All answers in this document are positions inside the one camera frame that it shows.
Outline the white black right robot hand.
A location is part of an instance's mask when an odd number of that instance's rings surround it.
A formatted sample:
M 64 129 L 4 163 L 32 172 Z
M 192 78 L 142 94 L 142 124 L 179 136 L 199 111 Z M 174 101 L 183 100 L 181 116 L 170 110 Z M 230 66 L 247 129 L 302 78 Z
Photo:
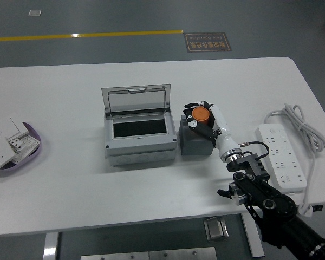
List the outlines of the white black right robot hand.
M 203 108 L 209 113 L 208 123 L 197 119 L 195 112 Z M 220 109 L 206 101 L 188 103 L 184 106 L 188 127 L 198 135 L 210 140 L 214 148 L 218 149 L 219 157 L 224 163 L 230 163 L 243 157 L 242 149 L 232 138 L 230 128 Z

